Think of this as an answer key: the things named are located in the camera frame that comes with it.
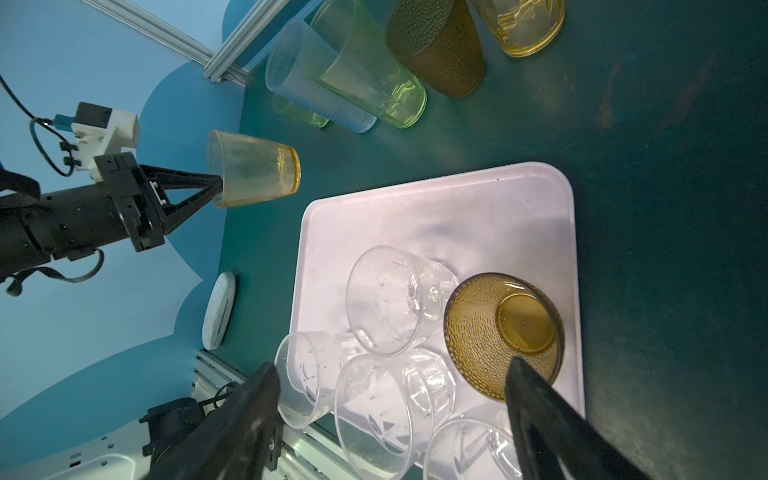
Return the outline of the short yellow glass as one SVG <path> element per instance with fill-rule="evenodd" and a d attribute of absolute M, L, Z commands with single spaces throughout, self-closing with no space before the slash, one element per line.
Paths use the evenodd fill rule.
<path fill-rule="evenodd" d="M 299 156 L 293 147 L 244 134 L 210 131 L 206 166 L 223 182 L 222 191 L 214 197 L 220 209 L 292 195 L 301 181 Z"/>

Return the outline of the tall yellow-green glass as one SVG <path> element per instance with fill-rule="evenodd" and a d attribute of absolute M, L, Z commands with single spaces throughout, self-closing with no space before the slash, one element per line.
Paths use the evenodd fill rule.
<path fill-rule="evenodd" d="M 273 109 L 276 113 L 318 129 L 324 128 L 329 120 L 324 116 L 298 105 L 296 102 L 288 100 L 280 95 L 272 96 Z"/>

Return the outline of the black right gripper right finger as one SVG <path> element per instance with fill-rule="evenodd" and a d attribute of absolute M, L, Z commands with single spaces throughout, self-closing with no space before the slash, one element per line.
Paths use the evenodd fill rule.
<path fill-rule="evenodd" d="M 527 362 L 511 360 L 505 400 L 525 479 L 646 479 Z"/>

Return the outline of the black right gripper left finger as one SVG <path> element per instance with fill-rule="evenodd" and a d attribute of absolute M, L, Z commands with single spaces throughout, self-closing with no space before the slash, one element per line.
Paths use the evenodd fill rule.
<path fill-rule="evenodd" d="M 279 396 L 277 369 L 266 362 L 147 477 L 260 479 L 278 425 Z"/>

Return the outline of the clear faceted glass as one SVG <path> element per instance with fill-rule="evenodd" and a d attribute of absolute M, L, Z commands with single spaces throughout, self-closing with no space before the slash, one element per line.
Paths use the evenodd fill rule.
<path fill-rule="evenodd" d="M 369 352 L 392 357 L 424 343 L 443 327 L 458 278 L 442 263 L 376 246 L 354 264 L 346 286 L 351 332 Z"/>
<path fill-rule="evenodd" d="M 337 436 L 359 479 L 401 479 L 454 413 L 456 382 L 442 355 L 413 348 L 359 355 L 338 377 Z"/>
<path fill-rule="evenodd" d="M 274 360 L 283 421 L 293 429 L 304 429 L 329 413 L 342 368 L 365 352 L 352 334 L 308 331 L 287 335 Z"/>
<path fill-rule="evenodd" d="M 507 409 L 477 405 L 441 425 L 423 461 L 425 479 L 521 479 Z"/>

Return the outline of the amber dimpled glass front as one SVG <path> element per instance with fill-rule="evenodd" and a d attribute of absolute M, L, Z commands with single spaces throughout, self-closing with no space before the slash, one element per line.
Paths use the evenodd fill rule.
<path fill-rule="evenodd" d="M 554 303 L 533 284 L 502 273 L 481 273 L 451 294 L 444 339 L 453 365 L 481 395 L 505 400 L 512 359 L 524 360 L 552 384 L 561 369 L 565 331 Z"/>

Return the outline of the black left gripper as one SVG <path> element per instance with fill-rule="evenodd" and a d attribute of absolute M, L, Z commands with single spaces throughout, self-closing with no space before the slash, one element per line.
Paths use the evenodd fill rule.
<path fill-rule="evenodd" d="M 127 240 L 137 252 L 170 234 L 223 191 L 219 175 L 141 165 L 131 153 L 95 158 L 102 180 L 43 194 L 39 184 L 3 170 L 1 279 L 34 273 L 83 282 L 98 273 L 103 248 Z M 167 190 L 195 190 L 172 203 Z"/>

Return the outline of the dark amber dimpled glass back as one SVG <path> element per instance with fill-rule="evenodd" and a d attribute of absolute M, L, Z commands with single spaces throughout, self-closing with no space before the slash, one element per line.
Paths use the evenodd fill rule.
<path fill-rule="evenodd" d="M 399 1 L 385 37 L 402 65 L 450 98 L 470 95 L 484 79 L 482 46 L 464 0 Z"/>

